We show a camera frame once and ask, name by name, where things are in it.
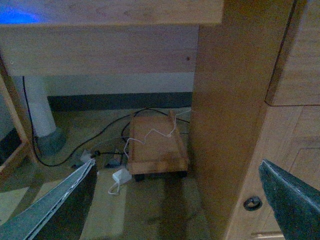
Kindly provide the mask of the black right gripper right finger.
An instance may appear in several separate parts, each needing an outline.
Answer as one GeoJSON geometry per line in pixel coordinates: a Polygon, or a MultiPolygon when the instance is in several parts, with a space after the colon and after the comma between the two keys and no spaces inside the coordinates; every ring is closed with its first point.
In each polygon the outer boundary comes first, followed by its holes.
{"type": "Polygon", "coordinates": [[[264,195],[286,240],[320,238],[320,191],[273,162],[259,168],[264,195]]]}

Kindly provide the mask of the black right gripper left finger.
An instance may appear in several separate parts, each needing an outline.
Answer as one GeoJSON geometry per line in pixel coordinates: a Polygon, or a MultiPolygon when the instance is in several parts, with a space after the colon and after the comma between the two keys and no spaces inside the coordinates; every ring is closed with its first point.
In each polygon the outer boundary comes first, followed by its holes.
{"type": "Polygon", "coordinates": [[[2,240],[78,240],[97,183],[94,159],[66,177],[25,211],[0,227],[2,240]]]}

